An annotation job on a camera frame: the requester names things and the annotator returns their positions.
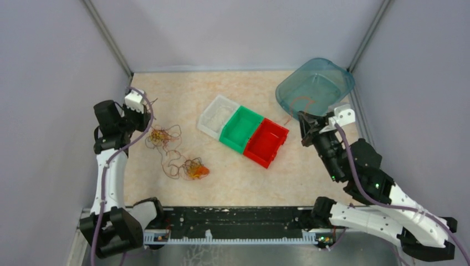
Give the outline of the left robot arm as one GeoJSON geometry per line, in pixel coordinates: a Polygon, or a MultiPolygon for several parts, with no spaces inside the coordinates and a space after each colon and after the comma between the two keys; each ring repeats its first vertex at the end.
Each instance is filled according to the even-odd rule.
{"type": "Polygon", "coordinates": [[[135,131],[148,132],[152,112],[143,100],[125,100],[121,106],[105,100],[94,112],[99,123],[94,131],[98,178],[90,214],[80,219],[79,229],[90,244],[91,257],[103,259],[142,247],[146,227],[162,228],[166,214],[156,197],[137,202],[131,210],[124,202],[131,137],[135,131]]]}

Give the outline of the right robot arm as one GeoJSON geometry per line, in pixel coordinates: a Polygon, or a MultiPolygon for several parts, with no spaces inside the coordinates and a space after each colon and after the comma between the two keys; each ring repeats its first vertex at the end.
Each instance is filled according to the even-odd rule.
{"type": "Polygon", "coordinates": [[[368,213],[327,198],[315,201],[311,218],[318,228],[339,226],[377,236],[424,262],[453,260],[452,234],[457,221],[429,213],[381,169],[382,156],[365,139],[349,143],[333,112],[316,116],[298,112],[301,143],[313,146],[334,182],[375,210],[368,213]]]}

